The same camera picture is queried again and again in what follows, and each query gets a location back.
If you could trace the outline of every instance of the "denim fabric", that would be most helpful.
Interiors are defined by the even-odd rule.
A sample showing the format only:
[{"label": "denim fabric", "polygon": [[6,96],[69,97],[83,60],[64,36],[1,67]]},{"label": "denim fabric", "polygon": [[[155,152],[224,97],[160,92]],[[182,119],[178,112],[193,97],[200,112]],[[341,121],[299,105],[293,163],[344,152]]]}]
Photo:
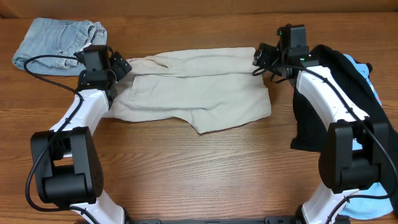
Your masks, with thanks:
[{"label": "denim fabric", "polygon": [[[33,21],[12,62],[24,69],[24,62],[38,55],[73,56],[73,53],[91,42],[106,44],[106,29],[99,22],[59,21],[37,18]],[[76,60],[40,58],[28,64],[29,70],[46,75],[79,75],[85,69]]]},{"label": "denim fabric", "polygon": [[[368,66],[365,64],[356,63],[355,60],[349,55],[344,54],[344,56],[348,60],[350,60],[350,62],[354,65],[355,69],[366,79],[367,83],[369,84],[374,93],[374,96],[381,105],[380,99],[369,79]],[[362,145],[354,141],[353,150],[358,150],[358,149],[362,149]],[[384,190],[383,186],[380,183],[374,183],[369,189],[362,190],[361,194],[382,196],[386,195],[387,192]],[[369,220],[372,218],[379,218],[391,212],[392,212],[392,205],[391,201],[388,198],[384,200],[353,198],[350,200],[349,203],[347,203],[347,206],[345,206],[345,208],[340,212],[340,215],[347,215],[351,218],[355,218],[358,220]]]}]

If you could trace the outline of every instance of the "cable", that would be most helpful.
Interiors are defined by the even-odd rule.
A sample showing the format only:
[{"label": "cable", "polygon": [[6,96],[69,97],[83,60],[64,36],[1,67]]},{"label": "cable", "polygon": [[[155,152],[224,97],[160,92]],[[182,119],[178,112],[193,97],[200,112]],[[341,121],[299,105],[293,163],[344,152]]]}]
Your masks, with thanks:
[{"label": "cable", "polygon": [[43,148],[42,152],[40,153],[40,155],[38,156],[38,158],[37,158],[36,161],[34,162],[32,168],[30,169],[28,178],[27,178],[27,180],[26,180],[26,185],[25,185],[25,197],[26,197],[26,200],[27,200],[28,204],[29,204],[32,208],[34,208],[34,209],[36,209],[36,210],[38,210],[38,211],[40,211],[40,212],[59,212],[59,211],[64,211],[64,210],[77,210],[77,211],[81,212],[81,214],[85,214],[94,224],[99,224],[99,223],[95,220],[95,218],[94,218],[90,213],[88,213],[85,209],[82,209],[82,208],[79,208],[79,207],[74,207],[74,206],[71,206],[71,207],[69,207],[69,208],[67,208],[67,209],[61,209],[61,208],[42,208],[42,207],[36,205],[36,204],[33,202],[32,198],[30,197],[30,183],[32,182],[33,175],[34,175],[34,173],[35,173],[37,167],[39,166],[40,161],[42,160],[44,154],[47,152],[47,150],[49,149],[49,147],[53,144],[53,142],[57,140],[58,135],[59,135],[59,134],[62,132],[62,130],[69,124],[69,121],[76,115],[77,111],[80,109],[80,107],[81,107],[81,105],[83,104],[83,101],[84,101],[82,95],[81,95],[78,91],[76,91],[76,90],[70,88],[69,86],[62,85],[61,83],[57,83],[57,82],[55,82],[55,81],[48,80],[48,79],[42,77],[42,76],[41,76],[40,74],[38,74],[38,73],[31,72],[31,71],[27,68],[27,64],[28,64],[29,62],[34,61],[34,60],[39,59],[39,58],[45,58],[45,57],[66,58],[66,59],[72,59],[72,60],[77,60],[77,59],[76,59],[75,57],[67,57],[67,56],[61,56],[61,55],[40,55],[40,56],[36,56],[36,57],[32,57],[32,58],[28,59],[28,60],[24,63],[24,69],[25,69],[25,71],[26,71],[29,75],[32,75],[33,77],[38,78],[39,80],[45,81],[45,82],[47,82],[47,83],[50,83],[50,84],[53,84],[53,85],[62,87],[62,88],[64,88],[64,89],[66,89],[66,90],[69,90],[69,91],[73,92],[74,94],[76,94],[76,95],[79,97],[79,104],[78,104],[77,107],[72,111],[72,113],[70,114],[70,116],[69,116],[68,118],[65,119],[65,122],[58,128],[58,130],[54,133],[54,135],[50,138],[50,140],[48,141],[47,145]]},{"label": "cable", "polygon": [[383,196],[373,196],[373,195],[349,195],[347,197],[345,197],[342,201],[339,202],[339,204],[337,206],[334,207],[334,209],[332,210],[332,212],[330,213],[330,215],[328,216],[328,220],[326,221],[326,224],[330,223],[333,216],[335,215],[335,213],[337,212],[337,210],[345,203],[345,202],[349,202],[350,199],[352,198],[369,198],[369,199],[387,199],[392,197],[396,191],[397,191],[397,181],[398,181],[398,172],[397,169],[392,161],[392,159],[390,158],[390,156],[388,155],[387,151],[384,149],[384,147],[381,145],[381,143],[379,142],[379,140],[377,140],[377,138],[373,135],[373,133],[371,132],[371,130],[363,123],[363,121],[354,113],[353,109],[351,107],[349,107],[349,105],[347,104],[347,102],[344,100],[344,98],[342,97],[342,95],[339,93],[339,91],[336,89],[335,86],[333,86],[329,80],[321,75],[319,75],[318,73],[311,71],[307,68],[304,67],[299,67],[299,66],[294,66],[294,65],[276,65],[275,67],[282,67],[282,68],[294,68],[294,69],[298,69],[298,70],[302,70],[302,71],[306,71],[314,76],[316,76],[317,78],[321,79],[323,82],[325,82],[326,84],[329,85],[329,87],[336,93],[337,97],[340,99],[340,101],[344,104],[344,107],[348,110],[348,112],[353,116],[353,118],[355,118],[355,120],[365,129],[366,133],[370,136],[370,138],[373,140],[374,143],[377,144],[378,148],[381,150],[383,156],[388,160],[388,162],[391,165],[391,168],[394,172],[394,188],[392,190],[392,192],[383,195]]}]

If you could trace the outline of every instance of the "blue jeans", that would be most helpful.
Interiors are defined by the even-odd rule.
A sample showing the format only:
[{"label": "blue jeans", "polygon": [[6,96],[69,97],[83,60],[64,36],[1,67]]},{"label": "blue jeans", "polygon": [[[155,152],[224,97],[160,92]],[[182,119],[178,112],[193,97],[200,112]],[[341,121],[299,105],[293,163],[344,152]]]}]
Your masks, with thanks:
[{"label": "blue jeans", "polygon": [[[99,22],[58,21],[37,18],[33,21],[17,52],[13,64],[24,69],[24,62],[38,55],[73,56],[83,46],[106,44],[106,29]],[[76,60],[64,58],[40,58],[28,64],[32,72],[46,75],[79,75],[85,69]]]}]

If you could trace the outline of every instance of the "wood grain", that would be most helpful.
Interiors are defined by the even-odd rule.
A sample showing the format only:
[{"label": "wood grain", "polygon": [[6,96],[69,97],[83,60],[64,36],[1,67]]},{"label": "wood grain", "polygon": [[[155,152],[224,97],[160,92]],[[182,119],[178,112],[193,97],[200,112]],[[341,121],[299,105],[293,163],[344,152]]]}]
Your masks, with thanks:
[{"label": "wood grain", "polygon": [[[305,24],[310,47],[325,44],[370,62],[371,80],[398,128],[398,14],[252,14],[240,16],[115,17],[98,19],[108,44],[125,57],[216,47],[276,43],[275,29]],[[69,92],[36,80],[11,58],[31,19],[0,20],[0,223],[73,223],[72,212],[40,213],[24,198],[32,165],[29,141],[55,124],[72,102]],[[51,77],[76,86],[76,77]],[[293,214],[320,182],[318,154],[289,148],[295,136],[293,89],[265,79],[272,116],[208,134],[166,119],[101,120],[94,140],[105,189],[134,218],[261,218]],[[36,190],[34,200],[39,203]],[[397,223],[388,215],[371,223]]]},{"label": "wood grain", "polygon": [[1,2],[8,18],[385,12],[398,7],[396,0],[96,0],[95,3],[89,0],[0,0],[0,4]]}]

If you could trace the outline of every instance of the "black fabric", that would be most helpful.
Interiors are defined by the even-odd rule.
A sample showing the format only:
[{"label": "black fabric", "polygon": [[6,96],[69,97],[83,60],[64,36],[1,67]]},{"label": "black fabric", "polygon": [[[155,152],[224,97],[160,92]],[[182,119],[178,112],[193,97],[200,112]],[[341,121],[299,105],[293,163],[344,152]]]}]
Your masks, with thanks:
[{"label": "black fabric", "polygon": [[[320,65],[331,70],[333,78],[348,97],[362,110],[377,121],[389,125],[389,147],[387,149],[394,164],[398,165],[398,134],[394,131],[381,105],[377,102],[367,81],[355,69],[354,65],[341,53],[331,48],[318,45],[311,55],[318,57]],[[293,110],[297,120],[297,137],[290,147],[304,151],[320,152],[326,138],[326,129],[310,102],[297,89],[293,96]],[[394,174],[390,167],[382,177],[381,184],[387,192],[394,187]],[[394,212],[398,215],[398,194],[390,198]]]}]

